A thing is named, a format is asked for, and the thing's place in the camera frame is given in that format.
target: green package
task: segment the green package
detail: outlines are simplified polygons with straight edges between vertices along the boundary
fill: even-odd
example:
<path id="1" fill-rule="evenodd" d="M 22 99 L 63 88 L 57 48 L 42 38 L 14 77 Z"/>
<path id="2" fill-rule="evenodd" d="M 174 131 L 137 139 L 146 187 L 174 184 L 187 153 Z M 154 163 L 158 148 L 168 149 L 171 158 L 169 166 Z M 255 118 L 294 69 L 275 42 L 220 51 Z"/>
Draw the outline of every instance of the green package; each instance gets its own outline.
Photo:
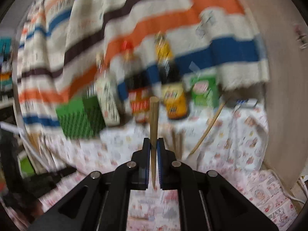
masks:
<path id="1" fill-rule="evenodd" d="M 192 99 L 196 106 L 216 108 L 219 105 L 219 94 L 216 76 L 200 76 L 191 79 Z"/>
<path id="2" fill-rule="evenodd" d="M 64 135 L 71 139 L 92 138 L 106 126 L 97 96 L 72 99 L 56 113 Z"/>

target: red bottle cap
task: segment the red bottle cap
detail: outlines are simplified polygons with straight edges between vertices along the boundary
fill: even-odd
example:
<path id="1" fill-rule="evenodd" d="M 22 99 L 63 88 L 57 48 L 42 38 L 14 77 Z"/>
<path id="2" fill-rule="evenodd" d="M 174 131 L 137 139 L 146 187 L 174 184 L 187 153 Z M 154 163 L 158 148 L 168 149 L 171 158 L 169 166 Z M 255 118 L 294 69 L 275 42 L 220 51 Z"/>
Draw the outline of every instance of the red bottle cap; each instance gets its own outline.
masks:
<path id="1" fill-rule="evenodd" d="M 122 50 L 133 50 L 133 44 L 130 41 L 124 41 L 122 44 Z"/>

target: bottle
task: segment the bottle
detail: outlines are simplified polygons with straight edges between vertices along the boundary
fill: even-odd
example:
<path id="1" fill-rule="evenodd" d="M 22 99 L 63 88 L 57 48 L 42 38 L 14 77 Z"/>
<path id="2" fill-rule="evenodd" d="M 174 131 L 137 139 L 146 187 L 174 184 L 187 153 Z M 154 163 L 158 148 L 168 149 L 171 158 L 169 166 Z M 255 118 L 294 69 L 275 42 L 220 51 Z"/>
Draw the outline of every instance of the bottle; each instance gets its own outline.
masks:
<path id="1" fill-rule="evenodd" d="M 133 53 L 133 46 L 125 41 L 124 51 L 125 84 L 132 115 L 137 123 L 146 123 L 150 110 L 150 87 L 146 72 L 141 72 L 141 61 Z"/>
<path id="2" fill-rule="evenodd" d="M 116 79 L 110 74 L 109 67 L 104 63 L 103 55 L 96 55 L 98 71 L 95 76 L 95 88 L 106 126 L 120 124 L 118 106 L 120 100 L 117 95 Z"/>
<path id="3" fill-rule="evenodd" d="M 163 33 L 156 35 L 156 54 L 161 79 L 161 99 L 166 106 L 170 120 L 179 120 L 188 116 L 188 106 L 181 80 L 170 45 Z"/>

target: wooden stick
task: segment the wooden stick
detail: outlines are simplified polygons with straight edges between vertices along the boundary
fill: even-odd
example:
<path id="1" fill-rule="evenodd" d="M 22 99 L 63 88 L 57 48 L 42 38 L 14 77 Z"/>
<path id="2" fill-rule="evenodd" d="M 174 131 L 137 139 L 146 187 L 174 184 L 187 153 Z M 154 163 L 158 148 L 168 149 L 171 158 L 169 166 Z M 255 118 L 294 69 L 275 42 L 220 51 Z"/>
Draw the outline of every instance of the wooden stick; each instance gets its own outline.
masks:
<path id="1" fill-rule="evenodd" d="M 194 152 L 196 152 L 196 150 L 199 148 L 200 144 L 203 142 L 203 140 L 205 139 L 205 137 L 208 135 L 209 131 L 211 130 L 211 128 L 213 127 L 214 123 L 216 122 L 216 119 L 218 118 L 221 110 L 223 109 L 224 105 L 226 103 L 222 102 L 216 112 L 216 114 L 214 115 L 214 118 L 212 119 L 212 121 L 210 122 L 210 124 L 208 125 L 207 129 L 205 130 L 204 134 L 201 136 L 201 138 L 199 139 L 198 143 L 196 144 L 196 146 L 193 148 L 193 150 L 190 152 L 189 156 L 191 156 Z"/>
<path id="2" fill-rule="evenodd" d="M 153 188 L 156 188 L 156 145 L 158 129 L 159 99 L 155 96 L 150 98 L 150 142 L 151 142 L 151 175 Z"/>

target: white cable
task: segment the white cable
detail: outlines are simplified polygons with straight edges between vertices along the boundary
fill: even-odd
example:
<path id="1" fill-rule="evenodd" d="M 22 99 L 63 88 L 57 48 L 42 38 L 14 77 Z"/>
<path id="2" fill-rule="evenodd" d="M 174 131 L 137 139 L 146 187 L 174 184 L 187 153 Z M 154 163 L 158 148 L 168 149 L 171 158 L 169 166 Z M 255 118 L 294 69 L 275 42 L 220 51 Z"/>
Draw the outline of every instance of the white cable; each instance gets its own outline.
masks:
<path id="1" fill-rule="evenodd" d="M 305 191 L 305 195 L 308 198 L 308 189 L 307 189 L 307 186 L 306 186 L 306 184 L 305 184 L 305 182 L 304 182 L 304 180 L 303 180 L 303 178 L 301 176 L 299 177 L 299 181 L 301 182 L 301 185 L 302 185 L 302 187 L 303 187 L 303 189 Z"/>
<path id="2" fill-rule="evenodd" d="M 290 199 L 292 199 L 292 200 L 296 200 L 296 201 L 301 202 L 302 204 L 305 204 L 305 202 L 304 202 L 303 200 L 300 200 L 300 199 L 297 199 L 297 198 L 293 197 L 292 195 L 290 195 L 290 194 L 285 190 L 285 188 L 284 188 L 284 186 L 282 185 L 281 180 L 279 179 L 278 175 L 277 175 L 272 169 L 269 169 L 268 171 L 271 171 L 271 172 L 274 174 L 274 176 L 276 177 L 276 179 L 277 179 L 277 180 L 279 181 L 279 183 L 280 183 L 280 186 L 281 186 L 281 188 L 282 188 L 282 192 L 283 192 L 286 196 L 288 196 L 288 197 L 289 197 Z"/>
<path id="3" fill-rule="evenodd" d="M 11 133 L 14 133 L 14 134 L 19 134 L 20 138 L 24 142 L 24 148 L 27 149 L 28 151 L 30 151 L 30 153 L 38 160 L 38 162 L 48 172 L 52 171 L 52 168 L 48 165 L 48 162 L 43 157 L 41 157 L 37 154 L 37 152 L 35 151 L 35 148 L 31 145 L 28 138 L 25 136 L 25 131 L 23 129 L 17 127 L 16 125 L 9 124 L 9 123 L 6 123 L 6 122 L 0 122 L 0 128 L 7 130 Z"/>

